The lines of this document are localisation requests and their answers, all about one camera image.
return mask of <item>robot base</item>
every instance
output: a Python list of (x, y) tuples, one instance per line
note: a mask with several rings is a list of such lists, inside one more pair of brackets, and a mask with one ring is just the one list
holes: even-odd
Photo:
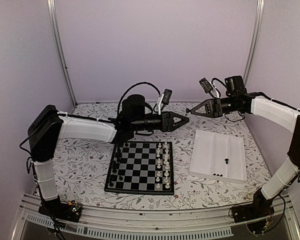
[[(66, 209), (66, 208), (69, 208), (69, 205), (67, 203), (61, 203), (60, 208)], [(59, 212), (57, 214), (52, 214), (52, 217), (55, 217), (56, 219), (62, 219), (62, 220), (78, 223), (79, 219), (81, 217), (81, 211), (82, 211), (82, 208), (78, 209), (76, 212), (72, 212), (71, 210), (69, 212), (63, 212), (63, 213)], [(38, 212), (42, 215), (46, 215), (49, 217), (51, 216), (51, 214), (49, 214), (47, 212), (46, 208), (42, 205), (39, 207)]]
[(273, 215), (275, 213), (274, 207), (268, 205), (263, 207), (262, 210), (255, 212), (256, 208), (253, 207), (253, 204), (234, 206), (232, 208), (232, 215), (235, 223), (241, 223), (253, 219), (258, 219), (266, 217), (268, 215)]

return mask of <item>table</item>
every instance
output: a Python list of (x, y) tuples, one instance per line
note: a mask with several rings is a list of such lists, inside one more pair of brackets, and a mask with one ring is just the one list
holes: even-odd
[[(186, 115), (197, 103), (170, 103), (164, 110)], [(73, 114), (107, 119), (116, 117), (116, 103), (79, 104)], [(250, 202), (254, 192), (270, 178), (266, 163), (244, 121), (224, 117), (206, 118), (187, 114), (189, 123), (173, 132), (156, 131), (136, 136), (135, 141), (173, 142), (173, 196), (134, 195), (105, 192), (105, 180), (113, 144), (88, 139), (61, 139), (56, 147), (53, 170), (62, 201), (76, 200), (86, 206), (126, 210), (186, 210), (221, 207)], [(238, 119), (230, 114), (230, 119)], [(187, 180), (197, 129), (244, 139), (247, 181), (234, 184), (195, 177)]]

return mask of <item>black pawn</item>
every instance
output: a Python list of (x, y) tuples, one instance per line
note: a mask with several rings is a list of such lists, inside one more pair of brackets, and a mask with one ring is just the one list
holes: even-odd
[(113, 165), (112, 165), (113, 169), (118, 169), (119, 167), (120, 167), (120, 164), (116, 163), (116, 162), (114, 162)]

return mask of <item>black chess piece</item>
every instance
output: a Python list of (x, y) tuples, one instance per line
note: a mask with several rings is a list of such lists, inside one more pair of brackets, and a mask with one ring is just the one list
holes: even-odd
[(117, 176), (111, 174), (111, 175), (110, 175), (110, 181), (116, 181), (116, 180), (117, 180)]
[(114, 162), (114, 163), (112, 164), (112, 169), (118, 169), (119, 167), (120, 167), (120, 164), (117, 163), (117, 162)]

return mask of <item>floral pattern surface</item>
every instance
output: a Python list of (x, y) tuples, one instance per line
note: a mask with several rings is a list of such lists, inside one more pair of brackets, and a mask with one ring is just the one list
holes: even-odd
[[(171, 103), (165, 111), (185, 115), (194, 103)], [(74, 114), (107, 119), (116, 117), (114, 103), (80, 104)], [(254, 192), (270, 179), (259, 149), (244, 121), (224, 117), (206, 118), (188, 114), (188, 124), (173, 132), (156, 131), (136, 136), (136, 141), (173, 142), (173, 196), (105, 192), (104, 186), (114, 145), (89, 139), (62, 139), (53, 159), (56, 186), (63, 201), (76, 200), (87, 206), (130, 210), (184, 210), (221, 207), (249, 202)], [(229, 119), (239, 119), (230, 114)], [(233, 135), (244, 139), (247, 181), (234, 184), (207, 178), (187, 180), (196, 130)]]

